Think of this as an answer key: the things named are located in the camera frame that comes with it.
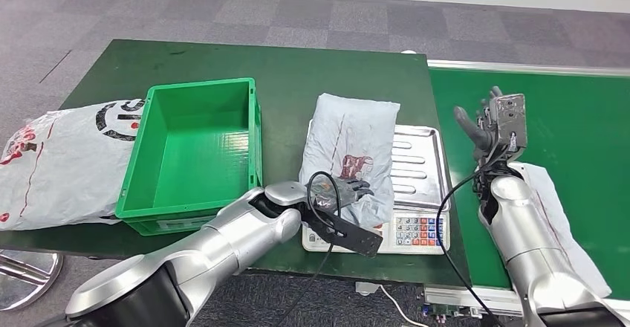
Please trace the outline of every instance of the green plastic crate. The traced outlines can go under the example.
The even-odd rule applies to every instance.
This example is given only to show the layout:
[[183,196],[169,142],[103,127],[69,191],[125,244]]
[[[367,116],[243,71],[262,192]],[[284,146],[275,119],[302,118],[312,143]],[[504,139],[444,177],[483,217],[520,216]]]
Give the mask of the green plastic crate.
[[260,185],[253,79],[156,85],[146,97],[116,217],[143,236],[197,230]]

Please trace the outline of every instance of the red printed logo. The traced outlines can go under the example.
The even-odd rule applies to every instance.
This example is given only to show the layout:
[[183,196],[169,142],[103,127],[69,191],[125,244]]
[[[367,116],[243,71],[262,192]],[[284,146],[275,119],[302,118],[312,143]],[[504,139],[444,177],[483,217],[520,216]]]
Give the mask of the red printed logo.
[[374,159],[369,156],[361,156],[360,158],[357,158],[352,155],[346,155],[343,157],[341,178],[361,180],[365,177],[366,173],[372,171],[373,166]]
[[0,165],[6,165],[13,159],[22,157],[26,151],[37,152],[37,144],[28,141],[35,140],[35,131],[28,125],[20,129],[9,142],[7,154],[0,159]]

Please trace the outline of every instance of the black cable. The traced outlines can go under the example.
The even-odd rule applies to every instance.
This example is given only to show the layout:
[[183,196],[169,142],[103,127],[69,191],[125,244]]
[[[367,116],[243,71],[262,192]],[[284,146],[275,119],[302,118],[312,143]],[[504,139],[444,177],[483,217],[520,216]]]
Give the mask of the black cable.
[[[308,208],[315,213],[315,216],[322,221],[322,223],[324,223],[326,226],[330,227],[332,230],[335,231],[335,233],[337,232],[336,229],[334,229],[334,226],[332,224],[330,224],[329,222],[323,220],[319,214],[317,214],[315,207],[313,207],[313,201],[311,200],[311,187],[313,184],[313,179],[315,179],[315,177],[319,176],[319,175],[324,175],[326,176],[332,183],[334,191],[335,191],[335,201],[337,202],[337,215],[341,216],[341,198],[339,196],[339,187],[337,187],[337,183],[335,182],[333,176],[331,176],[328,172],[324,172],[324,171],[318,171],[315,172],[311,178],[308,180],[308,184],[306,185],[306,204],[308,206]],[[278,323],[276,323],[274,326],[278,327],[280,326],[285,319],[287,318],[287,316],[295,309],[295,307],[297,306],[297,304],[302,300],[302,298],[304,297],[304,295],[306,295],[306,292],[311,288],[311,286],[313,285],[313,283],[315,282],[315,279],[317,278],[317,276],[319,275],[319,273],[322,271],[322,268],[324,268],[324,264],[326,263],[326,261],[328,260],[328,257],[331,255],[331,251],[333,251],[333,247],[334,247],[334,243],[331,243],[331,246],[328,247],[328,250],[326,251],[326,255],[324,255],[324,259],[322,259],[322,262],[320,262],[319,266],[317,267],[317,270],[315,270],[315,273],[313,274],[313,276],[311,276],[311,278],[308,280],[308,282],[306,283],[306,286],[304,287],[304,289],[302,290],[302,292],[299,294],[299,296],[295,299],[295,301],[293,301],[293,303],[291,304],[291,306],[289,306],[289,309],[286,310],[284,312],[284,314],[282,315],[282,318],[280,319],[280,321],[278,321]]]
[[[508,148],[506,147],[505,150],[503,150],[503,152],[501,152],[501,154],[497,155],[494,160],[488,160],[488,162],[486,162],[486,164],[484,164],[483,166],[479,167],[479,170],[477,172],[473,172],[472,174],[468,175],[465,179],[461,180],[458,184],[456,184],[444,196],[444,199],[442,200],[442,203],[440,204],[440,207],[438,208],[438,214],[437,214],[437,218],[435,220],[435,223],[438,226],[439,226],[439,222],[440,222],[440,214],[442,214],[442,210],[444,209],[444,205],[448,202],[448,200],[451,198],[453,193],[455,193],[456,190],[458,190],[460,187],[462,187],[463,185],[468,183],[468,181],[472,180],[475,176],[483,175],[484,171],[486,169],[489,169],[503,154],[505,154],[505,152],[507,152],[507,150],[508,150]],[[479,302],[479,305],[481,305],[481,307],[484,308],[486,313],[488,313],[488,316],[490,316],[490,317],[492,317],[494,319],[494,321],[496,322],[497,325],[499,325],[501,327],[505,327],[505,325],[498,319],[498,317],[481,300],[481,298],[477,295],[477,293],[474,292],[473,287],[466,281],[466,279],[464,278],[464,275],[459,271],[459,269],[457,268],[457,265],[455,265],[455,262],[452,260],[452,258],[449,255],[448,251],[446,251],[446,248],[444,247],[444,244],[442,243],[442,238],[440,237],[440,232],[439,231],[437,232],[435,237],[438,240],[440,247],[442,247],[442,251],[444,252],[444,256],[449,261],[449,263],[451,264],[451,267],[453,268],[453,270],[455,271],[455,273],[457,274],[457,276],[459,277],[461,282],[464,284],[466,289],[470,292],[472,297],[475,297],[475,300],[477,300],[477,302]]]
[[319,219],[326,227],[329,227],[332,230],[337,231],[332,224],[323,220],[322,217],[319,216],[319,214],[317,213],[317,210],[315,210],[315,207],[313,207],[313,200],[311,199],[311,187],[313,186],[313,180],[315,179],[315,177],[320,176],[320,175],[326,176],[331,181],[334,191],[335,191],[336,200],[337,200],[337,209],[338,209],[337,215],[341,215],[340,213],[341,200],[339,196],[339,187],[337,187],[337,183],[334,181],[333,176],[328,172],[317,171],[311,176],[311,178],[308,179],[308,183],[306,184],[306,204],[308,205],[308,208],[313,212],[313,214],[317,217],[317,219]]

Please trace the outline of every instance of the white package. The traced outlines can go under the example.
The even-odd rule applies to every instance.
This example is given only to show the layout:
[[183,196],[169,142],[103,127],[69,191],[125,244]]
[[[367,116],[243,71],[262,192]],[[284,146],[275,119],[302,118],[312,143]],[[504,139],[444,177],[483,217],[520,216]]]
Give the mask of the white package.
[[0,152],[0,230],[119,222],[143,100],[49,111]]
[[342,209],[342,218],[370,228],[392,220],[392,146],[400,104],[322,94],[306,138],[299,182],[317,171],[370,183],[365,195]]
[[569,264],[597,296],[601,298],[607,297],[612,290],[591,257],[573,238],[569,220],[565,215],[556,187],[553,185],[546,168],[529,163],[524,163],[523,166],[530,176],[532,188],[538,193],[535,196],[539,199],[540,204],[536,206],[540,210],[541,217],[546,218],[553,234],[552,237],[555,238],[562,248],[562,252],[568,258]]

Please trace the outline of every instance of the metal chair leg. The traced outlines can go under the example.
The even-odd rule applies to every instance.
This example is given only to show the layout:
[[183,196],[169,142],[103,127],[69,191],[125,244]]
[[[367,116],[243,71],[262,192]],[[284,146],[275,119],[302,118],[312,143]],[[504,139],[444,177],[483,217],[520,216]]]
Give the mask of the metal chair leg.
[[54,283],[63,255],[0,250],[0,311],[30,305]]

